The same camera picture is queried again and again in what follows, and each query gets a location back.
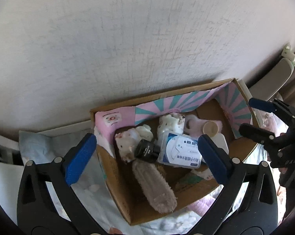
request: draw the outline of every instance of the white wall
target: white wall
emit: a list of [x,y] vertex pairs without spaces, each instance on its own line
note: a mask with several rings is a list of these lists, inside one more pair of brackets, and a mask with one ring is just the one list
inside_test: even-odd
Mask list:
[[295,0],[0,0],[0,132],[208,79],[249,80],[287,42]]

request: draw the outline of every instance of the white bedsheet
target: white bedsheet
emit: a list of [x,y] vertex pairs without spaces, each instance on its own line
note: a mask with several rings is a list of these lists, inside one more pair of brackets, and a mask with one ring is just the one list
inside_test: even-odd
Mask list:
[[[87,132],[89,132],[89,130],[57,137],[46,137],[31,132],[20,132],[19,149],[23,162],[26,163],[26,161],[31,159],[34,160],[36,164],[40,164],[51,162],[56,156],[64,156],[71,147],[77,145]],[[262,160],[267,160],[266,151],[264,151],[262,146],[257,146],[253,153],[247,158],[246,163],[258,164]],[[247,183],[242,185],[234,203],[234,210],[239,207],[246,187]],[[184,208],[166,217],[141,225],[130,226],[123,219],[106,188],[96,154],[93,154],[79,181],[73,184],[72,188],[91,216],[106,231],[109,231],[110,227],[115,227],[120,229],[124,234],[184,234],[201,218],[193,211]],[[58,213],[62,217],[68,219],[50,183],[48,183],[48,189]],[[221,189],[221,186],[218,187],[211,193],[211,196],[216,198]]]

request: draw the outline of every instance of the cardboard box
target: cardboard box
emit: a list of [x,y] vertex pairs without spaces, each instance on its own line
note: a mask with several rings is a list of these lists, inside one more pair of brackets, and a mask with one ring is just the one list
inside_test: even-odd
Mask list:
[[[246,99],[245,94],[239,86],[238,82],[235,79],[228,79],[204,85],[196,85],[192,87],[167,91],[164,93],[149,95],[145,97],[134,98],[119,103],[110,104],[104,107],[98,107],[90,111],[91,119],[95,124],[95,113],[98,111],[108,111],[119,107],[136,106],[169,96],[182,95],[193,91],[208,90],[221,86],[230,81],[235,83],[240,93],[244,97],[246,103],[248,103],[248,100]],[[252,115],[253,124],[258,126],[256,117],[252,109],[250,109],[250,112]],[[196,114],[201,119],[222,121],[222,134],[226,138],[230,157],[238,157],[243,161],[254,150],[256,146],[255,142],[243,137],[235,139],[231,126],[224,114],[224,111],[215,99],[205,102],[196,110],[188,113]],[[158,118],[145,121],[144,123],[151,126],[153,134],[157,135],[156,129],[158,126]],[[124,127],[118,129],[116,132],[125,131],[129,128],[130,127]],[[113,158],[103,147],[99,145],[97,146],[96,150],[102,165],[107,187],[125,220],[130,225],[137,225],[165,216],[166,214],[160,214],[156,212],[149,205],[145,196],[143,195],[140,185],[134,178],[131,165],[124,164],[121,161],[117,146],[114,145],[114,147],[116,158]],[[202,164],[200,170],[204,171],[206,169],[207,166],[205,164]],[[191,177],[191,182],[182,184],[179,183],[179,181],[185,180],[186,177],[188,178],[188,174],[190,173],[189,169],[158,165],[158,170],[165,177],[166,181],[175,192],[178,202],[178,206],[175,211],[180,210],[187,205],[195,202],[196,200],[204,197],[218,187],[218,184],[214,179],[198,179],[194,181],[194,177]]]

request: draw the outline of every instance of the pink cloth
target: pink cloth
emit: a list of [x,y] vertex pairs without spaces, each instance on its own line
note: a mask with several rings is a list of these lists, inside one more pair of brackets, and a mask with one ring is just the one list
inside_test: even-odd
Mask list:
[[188,206],[188,209],[194,211],[195,213],[197,213],[199,216],[202,217],[204,216],[206,211],[208,211],[208,209],[212,206],[214,201],[215,201],[215,198],[213,198],[210,195],[206,195],[203,198],[190,204]]
[[95,113],[95,125],[100,134],[110,144],[113,144],[115,130],[126,126],[134,126],[134,114],[135,107],[120,107],[110,111],[99,111]]

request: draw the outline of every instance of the black camera lens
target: black camera lens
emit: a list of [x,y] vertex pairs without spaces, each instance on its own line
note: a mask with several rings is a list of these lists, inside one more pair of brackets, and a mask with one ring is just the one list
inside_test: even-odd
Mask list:
[[157,161],[161,148],[148,140],[142,139],[134,151],[134,157],[148,163]]

